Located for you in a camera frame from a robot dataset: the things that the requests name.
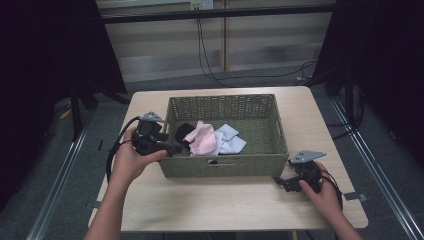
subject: forearm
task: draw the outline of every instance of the forearm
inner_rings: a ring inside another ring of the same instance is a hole
[[[120,238],[122,211],[127,190],[128,187],[111,182],[84,239]]]
[[[352,224],[343,214],[327,217],[328,222],[336,232],[340,240],[362,240],[361,235],[356,231]]]

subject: human hand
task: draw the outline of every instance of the human hand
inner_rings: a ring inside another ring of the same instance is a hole
[[[128,187],[144,171],[147,165],[157,162],[167,155],[166,150],[154,152],[141,156],[138,154],[131,142],[135,128],[128,129],[123,137],[123,144],[115,154],[112,174],[109,184],[118,183]]]
[[[315,162],[318,167],[323,170],[321,174],[324,177],[329,178],[326,173],[327,169],[320,162]],[[327,220],[335,219],[340,214],[343,215],[342,210],[337,198],[336,190],[328,180],[322,179],[321,191],[315,193],[309,184],[303,180],[299,181],[299,185],[302,187],[303,192],[311,200],[312,205],[321,213]]]

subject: woven basket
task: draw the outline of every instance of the woven basket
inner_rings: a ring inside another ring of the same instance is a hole
[[[283,171],[288,151],[274,95],[172,97],[164,125],[167,143],[178,144],[178,127],[196,126],[198,120],[214,129],[230,125],[246,146],[235,155],[190,156],[183,150],[159,162],[165,177],[279,176]]]

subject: gray floor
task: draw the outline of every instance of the gray floor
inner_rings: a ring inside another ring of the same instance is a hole
[[[296,69],[261,69],[235,72],[231,75],[275,75],[289,73]],[[301,75],[300,72],[297,75],[278,78],[246,77],[225,80],[222,83],[230,87],[292,86],[297,83],[294,76],[299,75]],[[136,91],[220,87],[223,86],[202,75],[136,82],[127,85],[129,98]],[[311,90],[326,123],[340,122],[330,99],[325,94],[324,87],[316,85]],[[91,215],[91,203],[96,199],[104,177],[108,151],[118,135],[128,108],[127,105],[116,103],[104,96],[97,96],[97,98],[100,105],[87,124],[84,144],[65,183],[64,191],[45,232],[44,239],[81,239],[87,230],[87,222]],[[66,99],[58,102],[57,108],[66,103]],[[401,142],[392,140],[389,134],[390,128],[368,104],[366,104],[365,109],[364,120],[359,131],[399,196],[411,210],[419,226],[422,226],[424,209],[421,205],[424,201],[422,200],[424,191],[420,183],[424,180],[424,170],[410,157]],[[45,140],[45,147],[39,156],[39,161],[26,178],[20,191],[10,199],[7,207],[0,214],[0,239],[26,238],[55,181],[71,146],[73,133],[71,118],[58,120],[60,113],[56,114],[48,131],[48,137]],[[90,115],[87,112],[83,112],[83,114],[84,116]],[[343,129],[329,128],[329,131],[333,136],[337,136],[343,132]],[[360,233],[366,239],[409,239],[350,137],[345,136],[337,139],[335,144],[355,189],[358,192],[365,193],[369,198],[363,202],[363,207],[369,218],[369,226],[360,229]],[[314,239],[334,238],[334,233],[331,230],[310,231],[310,233]],[[300,239],[309,239],[305,232],[300,231],[298,234]],[[210,239],[210,237],[211,235],[205,233],[122,234],[123,239]],[[245,232],[237,234],[237,239],[291,238],[291,234],[286,232]],[[225,239],[225,236],[215,236],[214,239]]]

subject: wooden table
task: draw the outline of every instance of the wooden table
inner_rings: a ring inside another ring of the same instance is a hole
[[[138,92],[123,126],[148,111],[166,116],[169,97],[233,94],[275,94],[290,157],[299,150],[323,151],[319,159],[343,193],[354,188],[306,87],[235,88]],[[282,177],[296,176],[287,165]],[[101,201],[106,180],[98,195]],[[93,210],[90,223],[96,213]],[[354,227],[368,219],[359,200],[344,200],[344,213]],[[124,206],[122,231],[261,231],[328,228],[303,192],[287,193],[271,177],[167,179],[159,164],[149,165],[131,185]]]

